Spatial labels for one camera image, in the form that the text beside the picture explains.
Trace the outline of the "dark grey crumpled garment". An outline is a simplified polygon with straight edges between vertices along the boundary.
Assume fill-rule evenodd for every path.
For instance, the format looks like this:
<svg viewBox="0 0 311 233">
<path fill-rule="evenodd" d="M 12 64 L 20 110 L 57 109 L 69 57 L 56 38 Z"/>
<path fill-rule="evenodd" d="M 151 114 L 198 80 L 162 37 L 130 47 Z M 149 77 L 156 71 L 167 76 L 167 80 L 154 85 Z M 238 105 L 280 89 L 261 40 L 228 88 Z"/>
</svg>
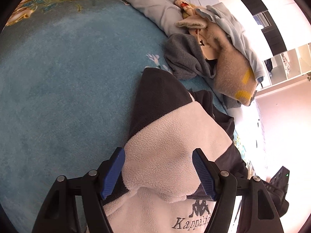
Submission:
<svg viewBox="0 0 311 233">
<path fill-rule="evenodd" d="M 215 90 L 217 60 L 204 58 L 196 38 L 189 34 L 172 34 L 164 44 L 164 58 L 177 79 L 188 80 L 201 76 L 226 109 L 239 108 L 241 103 Z"/>
</svg>

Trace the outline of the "tan yellow plush garment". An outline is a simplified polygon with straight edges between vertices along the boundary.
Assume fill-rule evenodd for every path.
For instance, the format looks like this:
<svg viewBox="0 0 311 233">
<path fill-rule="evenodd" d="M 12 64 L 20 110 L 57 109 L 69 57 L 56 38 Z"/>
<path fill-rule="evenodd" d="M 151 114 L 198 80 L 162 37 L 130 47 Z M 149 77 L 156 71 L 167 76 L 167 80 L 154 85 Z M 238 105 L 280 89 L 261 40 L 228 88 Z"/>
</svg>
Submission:
<svg viewBox="0 0 311 233">
<path fill-rule="evenodd" d="M 213 79 L 215 90 L 244 106 L 249 106 L 255 97 L 257 83 L 250 63 L 237 50 L 227 33 L 216 23 L 202 18 L 193 6 L 183 0 L 174 4 L 182 11 L 183 19 L 176 26 L 185 28 L 196 38 L 204 58 L 216 59 L 216 75 Z"/>
</svg>

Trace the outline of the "white wardrobe with black stripe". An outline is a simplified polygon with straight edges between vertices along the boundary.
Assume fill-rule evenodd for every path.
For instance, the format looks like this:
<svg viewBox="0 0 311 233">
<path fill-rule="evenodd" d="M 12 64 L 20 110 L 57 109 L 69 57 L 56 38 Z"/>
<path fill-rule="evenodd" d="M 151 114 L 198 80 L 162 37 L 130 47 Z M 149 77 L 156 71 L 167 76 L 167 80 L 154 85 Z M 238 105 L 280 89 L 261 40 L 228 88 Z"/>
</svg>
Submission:
<svg viewBox="0 0 311 233">
<path fill-rule="evenodd" d="M 294 0 L 219 0 L 242 24 L 261 60 L 310 43 L 310 23 Z"/>
</svg>

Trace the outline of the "black and white fleece jacket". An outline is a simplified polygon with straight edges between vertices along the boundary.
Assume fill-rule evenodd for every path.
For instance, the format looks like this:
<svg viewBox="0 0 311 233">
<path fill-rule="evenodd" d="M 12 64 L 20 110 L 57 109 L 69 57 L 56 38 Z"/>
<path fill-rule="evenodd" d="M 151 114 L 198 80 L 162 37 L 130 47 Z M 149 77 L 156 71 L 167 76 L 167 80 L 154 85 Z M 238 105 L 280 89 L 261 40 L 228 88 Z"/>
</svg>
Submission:
<svg viewBox="0 0 311 233">
<path fill-rule="evenodd" d="M 114 232 L 203 232 L 215 204 L 192 163 L 200 148 L 219 169 L 246 178 L 233 143 L 234 119 L 211 92 L 189 91 L 158 68 L 143 71 L 133 107 L 125 163 L 104 211 Z"/>
</svg>

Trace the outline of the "light blue garment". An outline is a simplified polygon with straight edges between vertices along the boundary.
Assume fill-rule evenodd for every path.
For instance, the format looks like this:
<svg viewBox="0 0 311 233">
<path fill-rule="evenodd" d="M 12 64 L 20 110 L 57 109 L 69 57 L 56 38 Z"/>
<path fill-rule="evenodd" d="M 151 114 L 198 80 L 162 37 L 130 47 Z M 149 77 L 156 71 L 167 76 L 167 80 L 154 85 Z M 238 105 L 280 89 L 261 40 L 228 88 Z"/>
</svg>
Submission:
<svg viewBox="0 0 311 233">
<path fill-rule="evenodd" d="M 248 59 L 257 83 L 262 83 L 265 77 L 264 64 L 253 51 L 247 37 L 244 35 L 242 24 L 231 14 L 223 3 L 213 6 L 196 7 L 195 12 L 202 18 L 216 23 L 231 38 L 233 46 Z"/>
</svg>

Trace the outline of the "white drawer shelf unit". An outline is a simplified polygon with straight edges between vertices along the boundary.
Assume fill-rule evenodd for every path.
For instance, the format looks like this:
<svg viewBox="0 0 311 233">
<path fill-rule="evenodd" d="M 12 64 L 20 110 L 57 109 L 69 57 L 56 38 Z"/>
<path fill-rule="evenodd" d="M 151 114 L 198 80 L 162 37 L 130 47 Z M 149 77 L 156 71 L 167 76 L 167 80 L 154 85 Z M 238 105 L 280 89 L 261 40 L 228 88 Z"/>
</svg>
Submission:
<svg viewBox="0 0 311 233">
<path fill-rule="evenodd" d="M 267 75 L 258 86 L 258 90 L 310 74 L 310 62 L 310 43 L 265 60 Z"/>
</svg>

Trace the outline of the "teal floral bed blanket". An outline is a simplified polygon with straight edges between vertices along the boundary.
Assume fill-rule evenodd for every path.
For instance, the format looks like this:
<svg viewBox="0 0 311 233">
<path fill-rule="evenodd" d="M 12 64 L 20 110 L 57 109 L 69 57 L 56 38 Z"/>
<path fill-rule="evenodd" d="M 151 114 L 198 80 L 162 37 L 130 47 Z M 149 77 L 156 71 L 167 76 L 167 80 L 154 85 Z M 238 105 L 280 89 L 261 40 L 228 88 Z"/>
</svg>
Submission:
<svg viewBox="0 0 311 233">
<path fill-rule="evenodd" d="M 59 175 L 127 141 L 146 67 L 168 70 L 166 34 L 127 0 L 23 0 L 1 32 L 1 205 L 31 232 Z"/>
</svg>

